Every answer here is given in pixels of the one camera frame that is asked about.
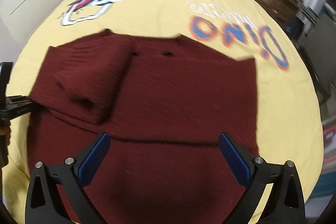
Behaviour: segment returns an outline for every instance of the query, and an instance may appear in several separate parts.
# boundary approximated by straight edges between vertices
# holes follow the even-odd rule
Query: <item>blue textured pad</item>
[[[218,146],[237,182],[241,186],[248,188],[251,184],[250,169],[224,133],[219,135]]]
[[[97,144],[90,151],[82,165],[78,168],[78,183],[84,187],[88,186],[95,176],[100,164],[103,162],[110,149],[111,138],[104,133]]]

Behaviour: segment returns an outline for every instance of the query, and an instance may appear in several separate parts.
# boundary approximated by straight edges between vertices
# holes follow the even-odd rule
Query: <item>blue gripper pad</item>
[[[89,146],[79,152],[76,157],[76,163],[73,166],[73,172],[81,187],[88,186],[91,183],[110,149],[110,144],[110,135],[100,133]]]
[[[241,186],[248,188],[254,173],[253,157],[239,146],[229,133],[221,133],[219,135],[218,146],[237,182]]]

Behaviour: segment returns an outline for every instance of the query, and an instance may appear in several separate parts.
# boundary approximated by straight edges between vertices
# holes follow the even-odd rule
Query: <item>silver bolt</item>
[[[256,157],[254,160],[258,164],[262,164],[264,162],[264,159],[262,157]]]
[[[43,165],[43,163],[41,161],[39,161],[35,164],[35,167],[40,168],[42,165]]]
[[[289,167],[294,167],[294,163],[291,160],[287,161],[287,165]]]
[[[70,165],[70,164],[72,164],[74,162],[74,159],[73,158],[67,158],[66,160],[65,160],[65,164],[67,164],[67,165]]]

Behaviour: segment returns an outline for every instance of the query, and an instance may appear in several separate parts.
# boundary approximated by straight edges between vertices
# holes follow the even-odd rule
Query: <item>maroon sweater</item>
[[[103,31],[51,47],[30,97],[44,106],[31,114],[31,169],[76,156],[97,132],[111,135],[85,188],[108,223],[221,223],[244,189],[217,147],[219,133],[257,155],[254,60],[184,36]]]

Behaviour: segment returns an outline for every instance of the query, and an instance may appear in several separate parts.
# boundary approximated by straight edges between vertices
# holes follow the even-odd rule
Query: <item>yellow bedsheet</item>
[[[64,0],[23,49],[7,95],[29,94],[49,46],[105,28],[150,37],[183,34],[235,59],[253,56],[257,64],[260,155],[276,164],[293,160],[304,197],[309,197],[323,160],[318,101],[294,46],[253,0]],[[4,168],[3,177],[6,202],[19,224],[24,223],[29,183],[28,123],[28,115],[12,121],[10,164]],[[267,187],[252,223],[258,220],[269,191]]]

